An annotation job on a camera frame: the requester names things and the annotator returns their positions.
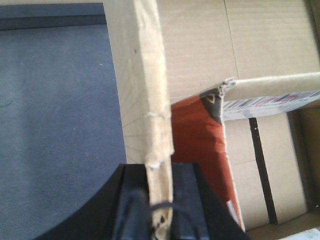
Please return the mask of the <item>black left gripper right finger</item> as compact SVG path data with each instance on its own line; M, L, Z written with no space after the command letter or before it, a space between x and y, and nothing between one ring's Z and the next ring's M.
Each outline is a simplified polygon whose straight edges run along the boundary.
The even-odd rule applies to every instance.
M174 202L195 223L201 240L249 240L229 210L211 189L195 163L173 163Z

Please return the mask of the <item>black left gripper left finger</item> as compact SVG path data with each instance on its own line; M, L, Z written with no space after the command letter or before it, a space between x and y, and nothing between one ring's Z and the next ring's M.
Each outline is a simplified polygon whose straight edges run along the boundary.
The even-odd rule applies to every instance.
M101 189L79 210L38 240L111 240L117 225L118 208L123 207L129 192L147 190L143 164L120 164Z

